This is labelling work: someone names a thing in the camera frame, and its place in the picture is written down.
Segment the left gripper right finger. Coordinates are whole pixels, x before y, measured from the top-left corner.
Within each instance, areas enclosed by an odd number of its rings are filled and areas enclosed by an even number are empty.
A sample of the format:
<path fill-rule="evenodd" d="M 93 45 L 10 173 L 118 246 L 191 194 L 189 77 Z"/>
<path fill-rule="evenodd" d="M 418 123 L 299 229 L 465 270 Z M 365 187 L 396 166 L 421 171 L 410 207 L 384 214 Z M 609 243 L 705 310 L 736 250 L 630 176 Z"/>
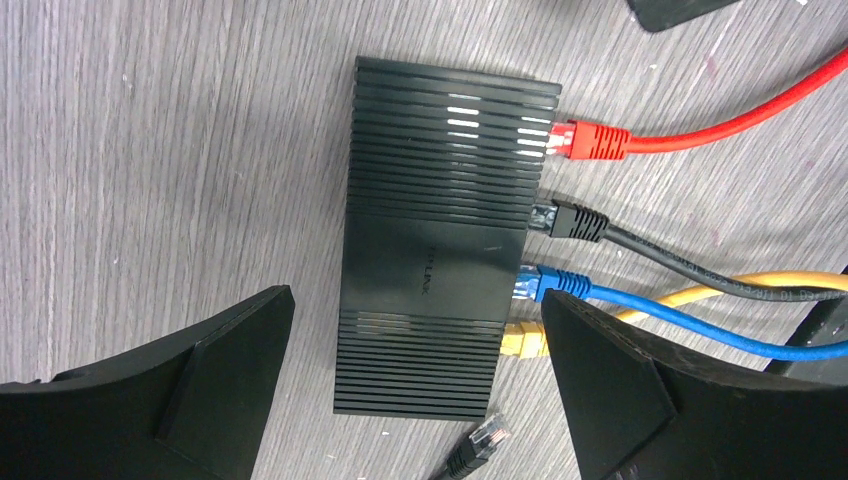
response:
<path fill-rule="evenodd" d="M 542 303 L 585 479 L 843 479 L 847 390 L 733 365 L 564 292 Z"/>

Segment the black network switch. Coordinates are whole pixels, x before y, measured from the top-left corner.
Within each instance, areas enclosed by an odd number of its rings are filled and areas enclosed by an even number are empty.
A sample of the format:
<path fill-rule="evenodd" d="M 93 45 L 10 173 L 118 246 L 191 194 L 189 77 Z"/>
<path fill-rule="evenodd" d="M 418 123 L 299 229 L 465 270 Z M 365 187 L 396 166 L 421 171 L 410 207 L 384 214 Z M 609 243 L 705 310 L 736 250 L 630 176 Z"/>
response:
<path fill-rule="evenodd" d="M 357 58 L 335 413 L 485 416 L 561 92 Z"/>

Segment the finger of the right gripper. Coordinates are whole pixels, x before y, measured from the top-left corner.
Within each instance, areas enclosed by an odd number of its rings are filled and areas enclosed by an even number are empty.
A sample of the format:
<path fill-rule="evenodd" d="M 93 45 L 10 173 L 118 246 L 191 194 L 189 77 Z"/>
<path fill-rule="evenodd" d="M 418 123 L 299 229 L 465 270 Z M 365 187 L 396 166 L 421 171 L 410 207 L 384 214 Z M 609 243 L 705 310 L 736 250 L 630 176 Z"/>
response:
<path fill-rule="evenodd" d="M 649 33 L 669 30 L 738 2 L 739 0 L 626 0 L 636 21 Z"/>

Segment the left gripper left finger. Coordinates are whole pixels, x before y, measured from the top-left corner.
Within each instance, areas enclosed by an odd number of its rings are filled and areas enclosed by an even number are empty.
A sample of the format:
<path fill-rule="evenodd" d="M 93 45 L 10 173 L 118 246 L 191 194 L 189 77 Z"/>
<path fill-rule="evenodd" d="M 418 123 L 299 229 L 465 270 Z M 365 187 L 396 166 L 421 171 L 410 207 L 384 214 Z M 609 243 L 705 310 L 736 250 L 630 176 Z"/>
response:
<path fill-rule="evenodd" d="M 47 382 L 1 387 L 5 479 L 248 479 L 294 317 L 269 287 Z"/>

